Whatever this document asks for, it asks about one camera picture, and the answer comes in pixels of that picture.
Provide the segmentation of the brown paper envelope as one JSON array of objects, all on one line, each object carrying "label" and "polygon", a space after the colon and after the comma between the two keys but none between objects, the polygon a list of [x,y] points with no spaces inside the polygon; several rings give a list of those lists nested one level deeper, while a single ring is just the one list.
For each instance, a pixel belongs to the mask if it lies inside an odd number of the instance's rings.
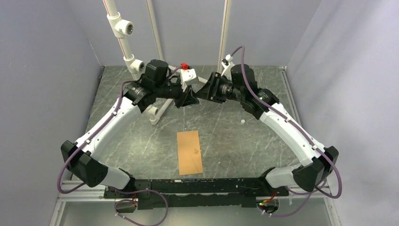
[{"label": "brown paper envelope", "polygon": [[182,131],[177,132],[176,136],[179,175],[203,173],[199,132]]}]

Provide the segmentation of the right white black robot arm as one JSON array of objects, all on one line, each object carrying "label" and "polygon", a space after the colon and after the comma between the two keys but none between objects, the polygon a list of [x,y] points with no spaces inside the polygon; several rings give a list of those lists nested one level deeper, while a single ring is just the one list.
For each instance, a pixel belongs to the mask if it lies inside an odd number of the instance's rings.
[{"label": "right white black robot arm", "polygon": [[195,96],[220,104],[226,100],[240,102],[246,112],[271,128],[299,160],[297,165],[265,171],[260,176],[261,193],[271,195],[283,186],[299,186],[309,193],[316,190],[334,170],[337,149],[325,147],[305,132],[270,90],[258,87],[254,70],[248,65],[235,65],[230,71],[230,79],[213,72]]}]

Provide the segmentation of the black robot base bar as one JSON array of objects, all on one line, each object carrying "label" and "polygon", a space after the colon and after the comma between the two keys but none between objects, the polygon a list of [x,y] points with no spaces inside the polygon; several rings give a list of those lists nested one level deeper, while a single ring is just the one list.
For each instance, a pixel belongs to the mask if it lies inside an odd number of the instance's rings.
[{"label": "black robot base bar", "polygon": [[262,177],[137,179],[137,195],[106,188],[106,199],[135,198],[139,210],[169,207],[240,206],[252,208],[261,198],[288,196],[285,187],[271,187]]}]

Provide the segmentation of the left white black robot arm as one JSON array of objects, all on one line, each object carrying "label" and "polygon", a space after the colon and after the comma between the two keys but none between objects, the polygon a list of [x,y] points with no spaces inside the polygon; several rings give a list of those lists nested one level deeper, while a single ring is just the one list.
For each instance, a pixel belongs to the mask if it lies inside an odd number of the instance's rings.
[{"label": "left white black robot arm", "polygon": [[121,130],[158,98],[173,99],[177,108],[197,104],[192,84],[198,80],[187,64],[171,70],[168,63],[152,60],[138,80],[122,83],[115,104],[95,126],[76,141],[66,140],[61,145],[63,170],[69,170],[89,187],[110,186],[124,198],[132,196],[136,179],[123,169],[101,163],[102,155]]}]

